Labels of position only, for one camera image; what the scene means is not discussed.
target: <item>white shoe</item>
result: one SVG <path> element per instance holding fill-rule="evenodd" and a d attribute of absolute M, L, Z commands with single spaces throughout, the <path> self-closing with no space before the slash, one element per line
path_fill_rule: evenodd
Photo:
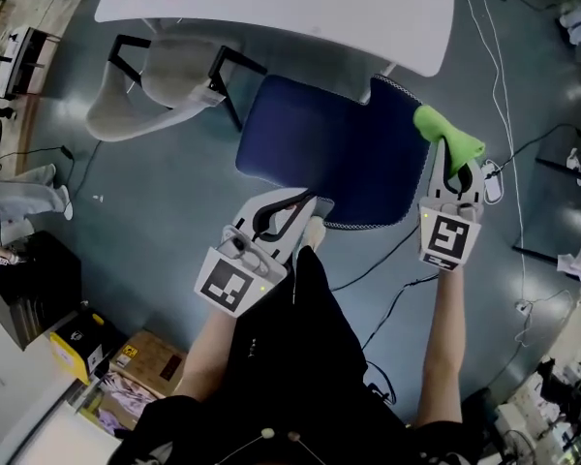
<path fill-rule="evenodd" d="M 67 203 L 65 206 L 65 210 L 62 212 L 62 214 L 65 216 L 65 219 L 70 221 L 71 219 L 74 218 L 74 203 L 71 201 L 71 198 L 69 197 L 69 190 L 67 189 L 67 186 L 62 185 L 56 191 L 62 194 L 63 200 Z"/>
<path fill-rule="evenodd" d="M 303 230 L 303 236 L 301 236 L 301 244 L 299 245 L 299 250 L 304 246 L 309 246 L 315 252 L 317 248 L 321 246 L 322 241 L 325 239 L 326 228 L 325 224 L 322 222 L 322 217 L 312 216 L 308 221 L 306 229 Z"/>

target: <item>gray chair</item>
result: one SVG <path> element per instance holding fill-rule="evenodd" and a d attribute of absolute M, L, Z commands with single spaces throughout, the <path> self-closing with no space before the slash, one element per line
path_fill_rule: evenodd
<path fill-rule="evenodd" d="M 227 90 L 234 66 L 262 75 L 266 69 L 240 53 L 238 41 L 198 32 L 191 25 L 155 31 L 153 40 L 116 37 L 99 95 L 86 115 L 90 134 L 103 141 L 128 140 L 184 122 L 220 103 L 241 131 L 243 124 Z M 122 46 L 148 48 L 141 73 L 120 56 Z M 136 110 L 129 100 L 127 78 L 168 111 L 144 115 Z"/>

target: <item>chair backrest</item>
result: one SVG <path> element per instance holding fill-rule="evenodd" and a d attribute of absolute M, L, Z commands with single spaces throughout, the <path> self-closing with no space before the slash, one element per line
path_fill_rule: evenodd
<path fill-rule="evenodd" d="M 224 98 L 200 86 L 194 89 L 188 101 L 181 106 L 159 115 L 144 116 L 129 100 L 123 72 L 107 62 L 99 95 L 86 114 L 86 127 L 98 140 L 128 140 L 184 122 L 207 107 L 217 106 Z"/>
<path fill-rule="evenodd" d="M 239 51 L 238 41 L 206 32 L 194 24 L 176 24 L 152 39 L 141 74 L 142 89 L 158 104 L 175 108 L 192 90 L 208 84 L 209 70 L 222 46 Z M 226 61 L 222 78 L 228 82 L 234 63 Z"/>
<path fill-rule="evenodd" d="M 428 154 L 413 125 L 420 105 L 382 76 L 372 77 L 367 105 L 269 76 L 246 121 L 236 166 L 333 200 L 329 227 L 393 225 L 411 207 Z"/>

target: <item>white cable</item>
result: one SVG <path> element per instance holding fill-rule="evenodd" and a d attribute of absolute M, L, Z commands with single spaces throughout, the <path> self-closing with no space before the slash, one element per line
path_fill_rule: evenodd
<path fill-rule="evenodd" d="M 500 63 L 502 64 L 502 85 L 504 86 L 504 94 L 505 94 L 505 104 L 506 104 L 506 108 L 508 107 L 508 101 L 507 101 L 507 90 L 505 87 L 505 78 L 503 75 L 503 69 L 504 69 L 504 60 L 502 59 L 502 53 L 499 47 L 499 40 L 497 39 L 497 31 L 495 30 L 495 25 L 493 23 L 493 18 L 491 17 L 490 11 L 488 10 L 488 5 L 486 4 L 486 0 L 484 1 L 484 5 L 486 8 L 486 12 L 489 15 L 489 19 L 491 21 L 491 26 L 493 27 L 493 33 L 495 35 L 495 41 L 497 43 L 497 50 L 498 50 L 498 54 L 499 54 L 499 58 L 500 58 Z M 472 15 L 472 19 L 474 20 L 474 24 L 475 24 L 475 29 L 477 30 L 477 33 L 480 36 L 480 40 L 482 41 L 482 43 L 484 44 L 484 47 L 486 48 L 486 51 L 488 52 L 488 54 L 491 56 L 491 60 L 493 61 L 493 65 L 495 66 L 495 81 L 493 82 L 493 103 L 495 104 L 495 108 L 497 109 L 497 112 L 500 115 L 500 118 L 502 119 L 502 122 L 504 123 L 504 128 L 505 128 L 505 135 L 507 137 L 507 142 L 508 142 L 508 146 L 510 148 L 510 155 L 512 156 L 514 154 L 514 145 L 512 142 L 512 136 L 510 133 L 510 128 L 509 128 L 509 110 L 506 111 L 506 115 L 507 115 L 507 120 L 506 117 L 504 116 L 504 113 L 502 112 L 502 109 L 497 101 L 497 96 L 496 96 L 496 90 L 497 90 L 497 84 L 499 82 L 499 78 L 500 78 L 500 66 L 497 63 L 497 60 L 495 58 L 495 55 L 493 54 L 493 51 L 491 50 L 491 48 L 488 46 L 488 44 L 486 43 L 486 40 L 484 38 L 484 35 L 482 34 L 482 30 L 480 29 L 480 25 L 477 21 L 477 18 L 475 17 L 474 14 L 474 6 L 472 5 L 472 0 L 467 0 L 467 3 L 469 5 L 469 10 L 471 12 Z M 517 208 L 518 208 L 518 212 L 519 212 L 519 226 L 520 226 L 520 230 L 521 230 L 521 246 L 524 245 L 524 241 L 523 241 L 523 216 L 522 216 L 522 211 L 521 211 L 521 204 L 520 204 L 520 199 L 519 199 L 519 189 L 518 189 L 518 173 L 516 170 L 516 162 L 514 161 L 514 159 L 512 159 L 512 165 L 514 168 L 514 186 L 516 189 L 516 201 L 517 201 Z M 523 254 L 521 255 L 521 265 L 522 265 L 522 280 L 521 280 L 521 299 L 525 299 L 525 283 L 526 283 L 526 275 L 527 275 L 527 271 L 526 271 L 526 267 L 525 267 L 525 256 Z"/>
<path fill-rule="evenodd" d="M 514 141 L 512 138 L 512 124 L 510 122 L 510 106 L 508 104 L 507 99 L 507 86 L 505 84 L 505 69 L 504 69 L 504 59 L 502 58 L 502 50 L 500 48 L 500 41 L 497 38 L 497 30 L 495 29 L 495 23 L 493 22 L 493 17 L 491 16 L 491 11 L 488 9 L 488 3 L 486 0 L 482 0 L 484 2 L 484 9 L 486 9 L 486 14 L 488 15 L 488 20 L 491 23 L 491 27 L 493 28 L 493 36 L 495 37 L 495 44 L 497 45 L 497 54 L 500 58 L 500 66 L 502 68 L 502 85 L 504 87 L 504 98 L 505 98 L 505 118 L 507 119 L 507 129 L 508 129 L 508 141 L 510 145 L 510 156 L 512 157 L 512 168 L 514 170 L 514 191 L 516 193 L 516 207 L 519 212 L 519 228 L 521 232 L 521 248 L 525 248 L 525 239 L 524 239 L 524 226 L 523 226 L 523 211 L 521 210 L 521 196 L 519 194 L 519 174 L 516 169 L 516 157 L 514 156 Z M 525 255 L 522 253 L 521 255 L 521 265 L 523 265 L 523 284 L 521 288 L 521 298 L 525 299 Z"/>
<path fill-rule="evenodd" d="M 572 303 L 574 303 L 574 299 L 572 298 L 572 294 L 570 294 L 569 290 L 561 290 L 561 291 L 558 291 L 557 293 L 553 294 L 552 296 L 549 296 L 548 298 L 541 298 L 541 299 L 537 299 L 535 301 L 525 300 L 526 303 L 531 305 L 530 312 L 527 314 L 527 317 L 525 318 L 525 322 L 527 322 L 528 319 L 530 322 L 529 322 L 527 327 L 525 327 L 521 332 L 519 332 L 516 336 L 514 336 L 514 341 L 516 341 L 517 343 L 521 343 L 521 346 L 523 346 L 523 348 L 529 348 L 530 346 L 537 343 L 538 341 L 541 341 L 542 339 L 546 338 L 547 336 L 541 336 L 541 337 L 537 338 L 536 341 L 534 341 L 533 343 L 526 344 L 525 340 L 522 339 L 522 336 L 525 336 L 525 334 L 532 329 L 532 318 L 533 318 L 532 314 L 534 312 L 535 304 L 539 303 L 540 301 L 549 301 L 549 300 L 553 299 L 554 297 L 561 295 L 562 293 L 567 293 L 568 297 L 570 298 L 570 301 Z M 564 317 L 562 318 L 562 320 L 560 321 L 560 326 L 562 326 L 562 324 L 565 322 L 565 320 L 567 318 L 568 318 L 568 313 L 566 313 L 564 315 Z"/>

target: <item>concrete floor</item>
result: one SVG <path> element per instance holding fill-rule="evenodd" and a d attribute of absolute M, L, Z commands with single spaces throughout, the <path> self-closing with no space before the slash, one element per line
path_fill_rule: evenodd
<path fill-rule="evenodd" d="M 33 138 L 33 148 L 65 144 L 76 154 L 72 188 L 79 184 L 96 142 L 86 132 L 83 118 L 98 91 L 115 36 L 150 36 L 139 21 L 96 23 L 93 14 L 98 1 L 83 0 L 66 32 L 49 72 Z M 488 1 L 504 54 L 515 145 L 558 122 L 581 126 L 581 66 L 561 43 L 555 16 L 533 12 L 515 0 Z M 474 3 L 490 37 L 485 12 L 479 10 L 481 1 Z M 252 26 L 233 29 L 243 34 L 245 53 L 270 73 L 354 98 L 360 96 L 368 77 L 384 66 L 381 59 L 341 46 Z M 131 60 L 137 64 L 141 56 L 134 54 Z M 491 99 L 493 65 L 474 29 L 466 0 L 456 0 L 441 72 L 427 78 L 398 68 L 391 76 L 454 124 L 484 140 L 490 158 L 498 162 L 507 158 L 505 131 Z M 230 94 L 241 114 L 247 113 L 259 83 L 258 76 L 237 70 Z M 133 96 L 142 110 L 158 111 L 137 88 Z M 193 286 L 206 249 L 218 242 L 222 226 L 243 202 L 270 189 L 235 169 L 239 137 L 225 111 L 216 108 L 160 133 L 104 143 L 75 203 L 75 219 L 71 223 L 57 215 L 34 219 L 38 229 L 51 230 L 79 255 L 85 297 L 126 332 L 149 326 L 186 348 L 198 334 L 208 307 L 193 293 Z M 531 227 L 542 215 L 537 201 L 547 203 L 546 198 L 534 201 L 531 197 L 542 195 L 538 185 L 553 187 L 549 181 L 556 177 L 535 167 L 536 151 L 534 146 L 517 158 L 522 205 Z M 54 162 L 59 167 L 58 181 L 64 182 L 69 162 L 58 157 L 52 152 L 35 154 L 29 165 Z M 424 175 L 423 188 L 428 175 Z M 560 184 L 566 186 L 566 193 L 575 192 L 572 181 L 560 180 Z M 488 384 L 505 366 L 524 322 L 514 308 L 521 296 L 521 261 L 510 250 L 519 236 L 514 194 L 509 168 L 505 198 L 485 207 L 483 230 L 466 268 L 464 396 Z M 95 195 L 103 195 L 103 203 L 93 199 Z M 548 206 L 563 208 L 564 199 L 557 196 Z M 416 218 L 411 212 L 391 229 L 328 232 L 319 255 L 330 284 L 340 285 L 363 272 L 409 232 Z M 551 233 L 561 235 L 562 229 L 558 226 Z M 560 251 L 576 251 L 579 238 L 565 238 L 566 249 Z M 543 240 L 546 234 L 539 234 L 535 244 L 528 244 L 538 246 Z M 418 261 L 417 242 L 410 240 L 365 280 L 339 292 L 337 297 L 359 339 L 366 339 L 404 283 L 432 271 Z M 528 261 L 527 276 L 527 299 L 546 298 L 562 288 L 570 288 L 574 296 L 578 291 L 577 283 L 551 265 Z M 406 292 L 366 352 L 389 375 L 398 395 L 395 411 L 403 419 L 413 418 L 419 397 L 435 289 L 436 284 L 429 283 Z M 565 294 L 536 306 L 528 337 L 531 347 L 521 350 L 492 386 L 498 399 L 534 370 L 569 308 Z M 383 386 L 376 372 L 369 372 L 367 380 Z"/>

